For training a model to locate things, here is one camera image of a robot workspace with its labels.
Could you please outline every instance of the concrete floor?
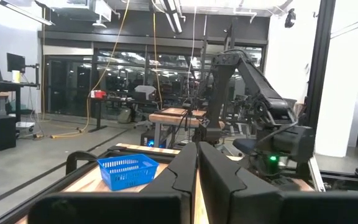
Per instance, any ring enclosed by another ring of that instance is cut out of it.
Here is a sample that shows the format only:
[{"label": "concrete floor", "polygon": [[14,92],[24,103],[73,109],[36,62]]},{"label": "concrete floor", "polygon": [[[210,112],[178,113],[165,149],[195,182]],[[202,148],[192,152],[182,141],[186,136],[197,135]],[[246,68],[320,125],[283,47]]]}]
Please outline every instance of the concrete floor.
[{"label": "concrete floor", "polygon": [[[68,128],[82,128],[86,118],[64,115],[47,115],[46,119],[53,121],[40,122],[46,135],[61,134],[74,131]],[[88,129],[94,128],[95,120],[91,119]],[[108,127],[94,133],[86,133],[74,138],[51,139],[44,138],[39,141],[19,139],[17,147],[0,152],[0,215],[17,206],[24,200],[46,188],[65,175],[65,166],[56,169],[48,175],[41,176],[39,180],[21,187],[34,177],[44,174],[57,165],[65,162],[69,153],[86,151],[101,142],[105,142],[92,150],[99,155],[107,148],[117,143],[139,144],[141,129],[133,129],[133,124],[118,124],[114,121],[103,120]],[[180,131],[177,141],[184,139],[184,131]],[[233,147],[231,141],[226,141],[228,147]],[[349,150],[345,158],[335,158],[317,155],[321,170],[333,170],[353,173],[358,167],[358,155]]]}]

